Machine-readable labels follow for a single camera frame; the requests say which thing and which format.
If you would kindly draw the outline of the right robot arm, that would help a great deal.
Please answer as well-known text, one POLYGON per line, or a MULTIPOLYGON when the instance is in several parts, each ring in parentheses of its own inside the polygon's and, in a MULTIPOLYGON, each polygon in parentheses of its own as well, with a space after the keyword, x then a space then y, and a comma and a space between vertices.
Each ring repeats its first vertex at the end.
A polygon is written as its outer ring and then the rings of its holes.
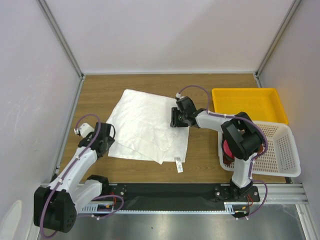
POLYGON ((175 99, 176 107, 171 109, 172 128, 195 127, 222 133, 222 142, 227 144, 234 160, 230 195, 234 200, 242 201, 253 185, 253 160, 268 149, 265 134, 245 112, 218 114, 204 108, 196 109, 188 96, 175 99))

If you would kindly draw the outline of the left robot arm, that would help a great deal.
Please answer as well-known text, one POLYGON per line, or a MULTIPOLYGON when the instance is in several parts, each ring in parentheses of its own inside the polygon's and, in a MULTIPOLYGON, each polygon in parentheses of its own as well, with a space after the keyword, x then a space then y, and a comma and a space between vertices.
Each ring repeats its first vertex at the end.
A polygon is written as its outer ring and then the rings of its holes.
POLYGON ((48 186, 38 187, 33 195, 33 223, 41 230, 69 232, 83 207, 94 198, 105 200, 111 193, 104 176, 90 175, 82 186, 78 184, 115 142, 115 127, 110 123, 98 122, 95 127, 84 123, 75 133, 82 140, 70 162, 48 186))

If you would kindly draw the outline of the white towel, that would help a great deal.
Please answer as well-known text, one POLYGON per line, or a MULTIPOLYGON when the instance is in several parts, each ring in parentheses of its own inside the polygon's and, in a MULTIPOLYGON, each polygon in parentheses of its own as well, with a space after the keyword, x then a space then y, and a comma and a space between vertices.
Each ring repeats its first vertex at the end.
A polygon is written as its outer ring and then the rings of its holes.
POLYGON ((115 127, 115 142, 108 156, 154 161, 158 164, 185 162, 189 128, 173 128, 173 98, 126 89, 107 122, 115 127))

